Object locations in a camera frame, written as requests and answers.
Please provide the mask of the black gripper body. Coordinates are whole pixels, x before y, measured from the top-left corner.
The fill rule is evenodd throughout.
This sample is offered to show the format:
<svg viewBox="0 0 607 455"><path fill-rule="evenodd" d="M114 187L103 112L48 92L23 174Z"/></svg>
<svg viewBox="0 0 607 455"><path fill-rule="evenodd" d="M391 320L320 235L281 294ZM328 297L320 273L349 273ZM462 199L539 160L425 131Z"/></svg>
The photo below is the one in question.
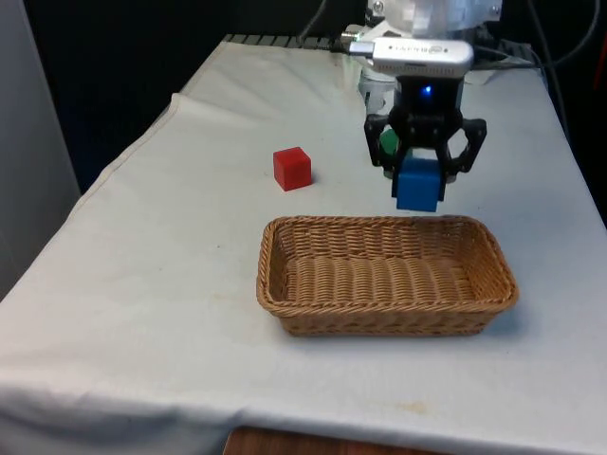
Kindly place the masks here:
<svg viewBox="0 0 607 455"><path fill-rule="evenodd" d="M389 125L406 148L438 148L461 128L464 79L400 76Z"/></svg>

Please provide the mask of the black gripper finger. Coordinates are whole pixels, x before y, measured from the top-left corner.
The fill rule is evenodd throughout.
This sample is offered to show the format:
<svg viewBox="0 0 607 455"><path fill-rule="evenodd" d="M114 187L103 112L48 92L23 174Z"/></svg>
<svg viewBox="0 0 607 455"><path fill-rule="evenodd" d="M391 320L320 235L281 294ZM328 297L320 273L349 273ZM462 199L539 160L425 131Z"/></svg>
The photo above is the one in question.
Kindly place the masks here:
<svg viewBox="0 0 607 455"><path fill-rule="evenodd" d="M464 133L467 143L459 156L452 157L449 140L459 130ZM471 170L487 137L487 122L481 118L460 118L455 127L450 127L446 132L438 130L437 137L435 153L441 174L439 198L443 199L447 185L452 183L459 173L468 173Z"/></svg>
<svg viewBox="0 0 607 455"><path fill-rule="evenodd" d="M370 114L363 125L371 163L374 167L381 167L384 172L391 174L391 195L397 197L398 176L407 151L400 146L399 136L396 137L395 151L388 154L380 140L385 128L390 125L388 115Z"/></svg>

